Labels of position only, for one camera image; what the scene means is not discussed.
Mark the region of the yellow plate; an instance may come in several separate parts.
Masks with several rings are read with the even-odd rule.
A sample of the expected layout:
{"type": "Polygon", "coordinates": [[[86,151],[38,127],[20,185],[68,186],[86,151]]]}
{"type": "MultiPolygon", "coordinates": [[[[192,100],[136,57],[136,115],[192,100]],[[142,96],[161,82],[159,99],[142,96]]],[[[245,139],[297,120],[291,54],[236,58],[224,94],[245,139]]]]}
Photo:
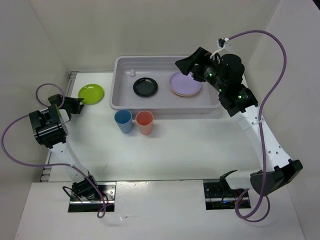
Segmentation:
{"type": "Polygon", "coordinates": [[[191,94],[181,94],[181,93],[178,93],[178,92],[174,91],[172,88],[171,88],[171,91],[177,96],[180,96],[180,97],[183,97],[183,98],[191,98],[191,97],[194,97],[194,96],[198,95],[202,91],[202,89],[199,89],[198,91],[193,92],[191,94]]]}

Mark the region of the green plate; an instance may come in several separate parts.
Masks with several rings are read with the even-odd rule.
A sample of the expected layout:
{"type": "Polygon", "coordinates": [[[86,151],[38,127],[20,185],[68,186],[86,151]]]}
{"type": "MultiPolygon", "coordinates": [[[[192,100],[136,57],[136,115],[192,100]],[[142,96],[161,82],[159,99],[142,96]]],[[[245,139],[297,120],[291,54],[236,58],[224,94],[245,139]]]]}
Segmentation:
{"type": "Polygon", "coordinates": [[[93,105],[98,103],[104,97],[104,89],[95,83],[83,86],[78,92],[78,98],[82,99],[82,103],[93,105]]]}

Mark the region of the purple plate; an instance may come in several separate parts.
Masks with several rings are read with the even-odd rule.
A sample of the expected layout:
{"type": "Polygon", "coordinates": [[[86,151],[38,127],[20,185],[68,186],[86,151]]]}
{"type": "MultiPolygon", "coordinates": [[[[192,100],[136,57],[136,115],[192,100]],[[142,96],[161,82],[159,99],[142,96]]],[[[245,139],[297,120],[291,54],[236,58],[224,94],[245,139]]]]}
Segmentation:
{"type": "Polygon", "coordinates": [[[191,75],[184,75],[181,72],[176,72],[170,77],[169,86],[181,94],[191,94],[202,89],[200,82],[195,81],[191,75]]]}

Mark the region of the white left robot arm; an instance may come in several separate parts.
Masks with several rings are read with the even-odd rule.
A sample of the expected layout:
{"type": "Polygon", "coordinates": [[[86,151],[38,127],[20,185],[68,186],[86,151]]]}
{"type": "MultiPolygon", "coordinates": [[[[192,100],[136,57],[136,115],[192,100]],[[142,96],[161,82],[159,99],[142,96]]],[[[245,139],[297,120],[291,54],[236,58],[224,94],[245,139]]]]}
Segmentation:
{"type": "Polygon", "coordinates": [[[38,144],[45,146],[57,156],[56,164],[64,164],[72,182],[71,190],[77,199],[94,200],[100,188],[95,178],[80,163],[67,140],[69,134],[65,122],[72,114],[80,114],[83,98],[63,97],[55,94],[48,98],[50,105],[41,111],[29,114],[33,135],[38,144]]]}

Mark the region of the pink cup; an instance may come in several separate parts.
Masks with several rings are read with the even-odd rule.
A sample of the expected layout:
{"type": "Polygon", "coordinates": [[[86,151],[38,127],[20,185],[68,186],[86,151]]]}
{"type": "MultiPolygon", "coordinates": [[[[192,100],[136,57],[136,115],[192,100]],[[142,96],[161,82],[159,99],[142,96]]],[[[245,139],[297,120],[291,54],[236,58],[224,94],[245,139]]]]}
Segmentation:
{"type": "Polygon", "coordinates": [[[135,121],[138,124],[139,130],[142,135],[150,135],[153,131],[153,121],[154,116],[149,111],[140,111],[136,117],[135,121]]]}

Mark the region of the blue cup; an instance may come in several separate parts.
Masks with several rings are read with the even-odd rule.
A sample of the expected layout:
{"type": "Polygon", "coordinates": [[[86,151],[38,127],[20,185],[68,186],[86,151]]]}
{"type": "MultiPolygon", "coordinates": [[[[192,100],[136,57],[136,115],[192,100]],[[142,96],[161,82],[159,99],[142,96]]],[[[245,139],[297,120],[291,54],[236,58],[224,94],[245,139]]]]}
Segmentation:
{"type": "Polygon", "coordinates": [[[127,109],[118,110],[114,115],[114,120],[121,132],[124,134],[129,134],[133,129],[132,123],[133,115],[127,109]]]}

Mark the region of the lavender plastic bin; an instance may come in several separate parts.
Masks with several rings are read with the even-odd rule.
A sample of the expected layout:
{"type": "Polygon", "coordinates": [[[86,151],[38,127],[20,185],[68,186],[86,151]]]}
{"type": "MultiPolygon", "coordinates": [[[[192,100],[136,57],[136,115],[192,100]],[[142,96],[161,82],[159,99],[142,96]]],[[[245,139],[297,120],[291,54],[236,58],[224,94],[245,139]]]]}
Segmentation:
{"type": "Polygon", "coordinates": [[[207,83],[190,97],[175,94],[170,88],[170,77],[179,69],[175,62],[182,55],[120,56],[115,60],[109,105],[118,111],[130,110],[134,115],[149,111],[154,115],[208,115],[217,119],[223,113],[218,93],[207,83]],[[143,77],[158,85],[151,97],[140,97],[134,92],[134,83],[143,77]]]}

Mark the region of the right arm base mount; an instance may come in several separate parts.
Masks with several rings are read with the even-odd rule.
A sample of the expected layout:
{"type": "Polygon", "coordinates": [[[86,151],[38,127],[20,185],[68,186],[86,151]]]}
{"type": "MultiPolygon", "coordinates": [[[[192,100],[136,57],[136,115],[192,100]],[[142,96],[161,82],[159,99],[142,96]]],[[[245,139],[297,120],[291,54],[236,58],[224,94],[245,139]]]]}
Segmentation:
{"type": "Polygon", "coordinates": [[[207,211],[233,210],[236,200],[244,191],[244,189],[240,188],[225,192],[218,179],[204,180],[203,190],[207,211]]]}

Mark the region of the black plate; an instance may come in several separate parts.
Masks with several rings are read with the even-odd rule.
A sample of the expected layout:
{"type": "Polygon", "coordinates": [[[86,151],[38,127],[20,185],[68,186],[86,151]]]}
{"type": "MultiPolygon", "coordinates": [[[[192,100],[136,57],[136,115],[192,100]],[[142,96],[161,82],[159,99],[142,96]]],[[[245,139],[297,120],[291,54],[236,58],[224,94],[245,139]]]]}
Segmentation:
{"type": "Polygon", "coordinates": [[[141,98],[150,98],[158,91],[158,83],[149,77],[137,79],[132,87],[134,93],[141,98]]]}

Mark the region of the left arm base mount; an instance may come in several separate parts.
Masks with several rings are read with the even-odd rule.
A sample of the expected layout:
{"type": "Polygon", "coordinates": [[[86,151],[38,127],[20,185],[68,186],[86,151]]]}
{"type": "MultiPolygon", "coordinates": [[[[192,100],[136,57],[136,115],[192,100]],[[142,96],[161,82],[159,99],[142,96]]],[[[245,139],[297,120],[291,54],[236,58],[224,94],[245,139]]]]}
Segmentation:
{"type": "MultiPolygon", "coordinates": [[[[116,182],[98,182],[97,184],[106,202],[107,213],[115,211],[116,186],[116,182]]],[[[93,192],[93,196],[86,198],[84,196],[76,196],[68,186],[63,186],[62,189],[69,197],[69,213],[97,213],[103,207],[103,200],[96,191],[93,192]]]]}

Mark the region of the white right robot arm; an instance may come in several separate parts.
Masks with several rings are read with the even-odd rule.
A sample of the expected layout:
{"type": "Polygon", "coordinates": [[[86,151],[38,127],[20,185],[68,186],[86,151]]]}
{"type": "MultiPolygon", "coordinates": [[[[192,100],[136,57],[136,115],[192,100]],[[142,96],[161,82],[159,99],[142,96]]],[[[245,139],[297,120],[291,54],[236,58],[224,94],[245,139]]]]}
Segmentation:
{"type": "Polygon", "coordinates": [[[250,140],[260,162],[258,171],[231,170],[219,178],[219,191],[229,197],[238,189],[253,189],[262,196],[289,184],[303,169],[284,151],[262,116],[262,105],[243,83],[245,66],[235,54],[219,55],[199,47],[175,62],[179,71],[200,83],[210,84],[230,117],[250,140]]]}

